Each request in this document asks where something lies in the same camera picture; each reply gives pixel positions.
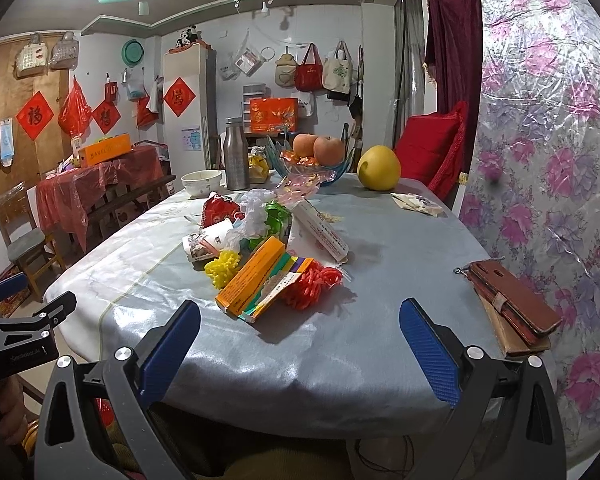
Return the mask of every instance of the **white ceramic bowl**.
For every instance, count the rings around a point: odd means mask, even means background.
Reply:
[[[212,191],[220,191],[222,171],[203,170],[187,173],[181,178],[184,189],[192,198],[209,196]]]

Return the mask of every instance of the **blue glass bowl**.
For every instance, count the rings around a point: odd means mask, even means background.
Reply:
[[[335,171],[336,176],[330,182],[323,182],[320,184],[321,186],[330,186],[336,180],[338,180],[351,166],[351,161],[353,160],[353,150],[349,150],[347,156],[343,162],[338,164],[337,166],[298,166],[298,165],[286,165],[282,159],[280,159],[280,153],[291,150],[291,146],[289,143],[284,140],[283,144],[279,142],[274,142],[271,140],[271,137],[267,136],[267,144],[265,146],[265,153],[267,155],[267,162],[270,166],[273,167],[274,170],[281,176],[285,178],[289,173],[299,173],[299,174],[311,174],[318,173],[320,171]]]

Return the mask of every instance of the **red cushion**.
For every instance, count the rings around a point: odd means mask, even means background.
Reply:
[[[449,179],[453,184],[458,179],[458,174],[453,173],[456,168],[460,171],[457,162],[462,158],[464,128],[460,126],[464,126],[465,107],[465,102],[459,102],[448,114],[409,117],[394,149],[402,168],[400,176],[419,180],[442,200],[452,187]]]

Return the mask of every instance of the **refrigerator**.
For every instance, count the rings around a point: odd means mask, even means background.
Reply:
[[[193,101],[179,117],[164,103],[164,140],[169,149],[171,174],[176,176],[173,185],[180,191],[180,179],[187,173],[219,167],[216,51],[194,44],[182,52],[165,54],[162,73],[165,98],[178,78],[182,78],[194,94]]]

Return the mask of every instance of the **stuffed panda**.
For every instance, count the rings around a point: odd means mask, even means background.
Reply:
[[[195,43],[198,40],[198,32],[196,30],[195,25],[191,25],[188,28],[185,28],[181,33],[178,41],[176,41],[176,48],[181,48],[183,46],[190,45]]]

